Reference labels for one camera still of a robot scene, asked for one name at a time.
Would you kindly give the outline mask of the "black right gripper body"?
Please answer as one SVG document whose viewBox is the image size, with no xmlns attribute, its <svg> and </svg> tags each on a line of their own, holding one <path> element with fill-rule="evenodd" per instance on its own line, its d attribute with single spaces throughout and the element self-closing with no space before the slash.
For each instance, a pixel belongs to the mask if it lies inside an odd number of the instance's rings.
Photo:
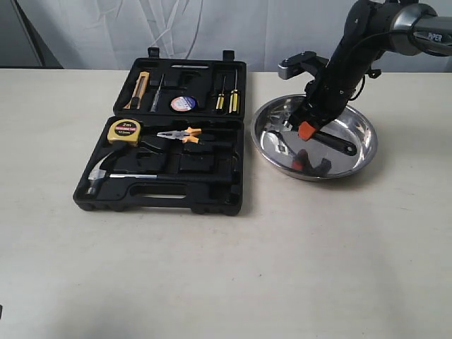
<svg viewBox="0 0 452 339">
<path fill-rule="evenodd" d="M 357 1 L 347 15 L 343 37 L 327 66 L 319 71 L 302 105 L 291 115 L 295 129 L 307 121 L 320 130 L 342 114 L 355 88 L 382 54 L 380 30 L 371 22 L 382 7 L 374 1 Z"/>
</svg>

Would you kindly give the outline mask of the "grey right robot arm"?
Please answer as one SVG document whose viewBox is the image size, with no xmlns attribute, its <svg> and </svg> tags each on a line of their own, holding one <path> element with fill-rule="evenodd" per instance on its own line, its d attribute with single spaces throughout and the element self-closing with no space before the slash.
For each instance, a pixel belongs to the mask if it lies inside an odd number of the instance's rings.
<svg viewBox="0 0 452 339">
<path fill-rule="evenodd" d="M 418 1 L 356 1 L 331 58 L 308 51 L 281 63 L 287 77 L 304 72 L 314 77 L 305 88 L 304 101 L 290 116 L 299 137 L 308 141 L 339 117 L 359 96 L 365 79 L 380 76 L 372 64 L 386 52 L 449 57 L 451 18 Z"/>
</svg>

